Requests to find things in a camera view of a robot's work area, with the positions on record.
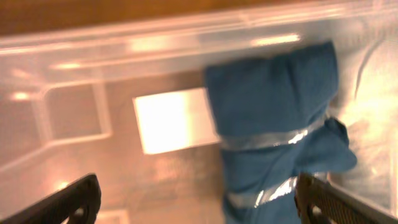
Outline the blue taped shirt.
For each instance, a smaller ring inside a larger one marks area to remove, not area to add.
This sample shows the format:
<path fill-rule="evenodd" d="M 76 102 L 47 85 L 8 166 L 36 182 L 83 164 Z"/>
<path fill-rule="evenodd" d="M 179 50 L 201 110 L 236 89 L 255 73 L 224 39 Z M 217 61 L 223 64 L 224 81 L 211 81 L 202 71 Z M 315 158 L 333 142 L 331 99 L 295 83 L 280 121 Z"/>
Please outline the blue taped shirt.
<path fill-rule="evenodd" d="M 332 42 L 209 66 L 204 79 L 226 223 L 298 223 L 296 177 L 356 165 L 345 125 L 326 112 L 339 86 Z"/>

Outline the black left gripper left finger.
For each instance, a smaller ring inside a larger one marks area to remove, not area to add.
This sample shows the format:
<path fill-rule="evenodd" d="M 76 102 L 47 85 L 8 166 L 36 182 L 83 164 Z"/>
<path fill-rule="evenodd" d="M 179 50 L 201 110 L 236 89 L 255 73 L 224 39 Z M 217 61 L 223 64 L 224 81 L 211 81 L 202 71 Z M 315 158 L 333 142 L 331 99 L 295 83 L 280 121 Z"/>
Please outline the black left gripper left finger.
<path fill-rule="evenodd" d="M 2 224 L 94 224 L 101 206 L 101 189 L 94 173 L 28 208 L 4 219 Z"/>

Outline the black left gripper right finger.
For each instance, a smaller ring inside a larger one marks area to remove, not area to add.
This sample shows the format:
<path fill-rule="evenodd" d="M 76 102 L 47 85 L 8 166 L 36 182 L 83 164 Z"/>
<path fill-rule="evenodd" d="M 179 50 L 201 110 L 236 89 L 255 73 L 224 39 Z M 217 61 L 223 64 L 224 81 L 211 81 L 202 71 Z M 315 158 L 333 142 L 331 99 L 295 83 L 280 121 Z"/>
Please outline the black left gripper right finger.
<path fill-rule="evenodd" d="M 297 179 L 294 200 L 304 224 L 397 224 L 396 217 L 306 173 Z"/>

